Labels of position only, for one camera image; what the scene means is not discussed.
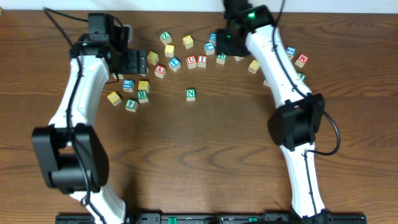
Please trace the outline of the green N block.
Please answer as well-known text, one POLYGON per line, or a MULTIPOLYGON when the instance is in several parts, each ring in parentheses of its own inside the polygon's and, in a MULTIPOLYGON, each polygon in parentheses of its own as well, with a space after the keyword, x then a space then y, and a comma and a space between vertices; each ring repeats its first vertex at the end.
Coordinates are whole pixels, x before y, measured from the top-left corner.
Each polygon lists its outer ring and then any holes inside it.
POLYGON ((186 100, 187 101, 195 101, 196 100, 196 89, 190 88, 185 91, 186 100))

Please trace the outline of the red E block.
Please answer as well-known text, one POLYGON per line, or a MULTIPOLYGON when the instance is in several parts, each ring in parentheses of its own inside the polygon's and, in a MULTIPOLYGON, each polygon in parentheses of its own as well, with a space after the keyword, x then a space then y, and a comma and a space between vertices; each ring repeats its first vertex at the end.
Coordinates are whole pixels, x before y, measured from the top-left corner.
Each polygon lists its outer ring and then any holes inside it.
POLYGON ((140 74, 141 76, 145 77, 149 73, 149 67, 146 67, 146 72, 140 74))

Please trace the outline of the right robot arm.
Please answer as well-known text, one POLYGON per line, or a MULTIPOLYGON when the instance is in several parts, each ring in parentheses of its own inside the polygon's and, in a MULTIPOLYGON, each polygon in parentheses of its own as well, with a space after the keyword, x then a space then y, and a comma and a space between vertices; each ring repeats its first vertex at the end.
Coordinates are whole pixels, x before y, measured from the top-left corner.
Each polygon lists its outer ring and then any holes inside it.
POLYGON ((325 210, 319 193, 314 157, 315 135, 325 111, 321 94, 314 95, 298 76, 279 34, 279 19, 265 5, 224 1, 226 28, 216 32, 216 53, 252 55, 271 89, 276 110, 267 125, 280 147, 292 187, 292 210, 300 222, 321 223, 325 210))

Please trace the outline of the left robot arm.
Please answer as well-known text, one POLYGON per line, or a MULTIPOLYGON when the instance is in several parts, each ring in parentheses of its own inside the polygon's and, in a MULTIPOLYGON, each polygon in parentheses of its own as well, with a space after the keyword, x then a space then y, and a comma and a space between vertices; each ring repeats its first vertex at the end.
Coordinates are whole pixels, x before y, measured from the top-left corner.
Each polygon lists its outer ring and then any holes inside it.
POLYGON ((36 127, 32 144, 46 185, 78 200, 85 215, 57 215, 57 223, 134 223, 135 216, 108 181, 109 159, 95 120, 111 75, 145 74, 146 51, 130 49, 132 29, 107 13, 87 17, 88 32, 70 42, 70 78, 57 112, 36 127))

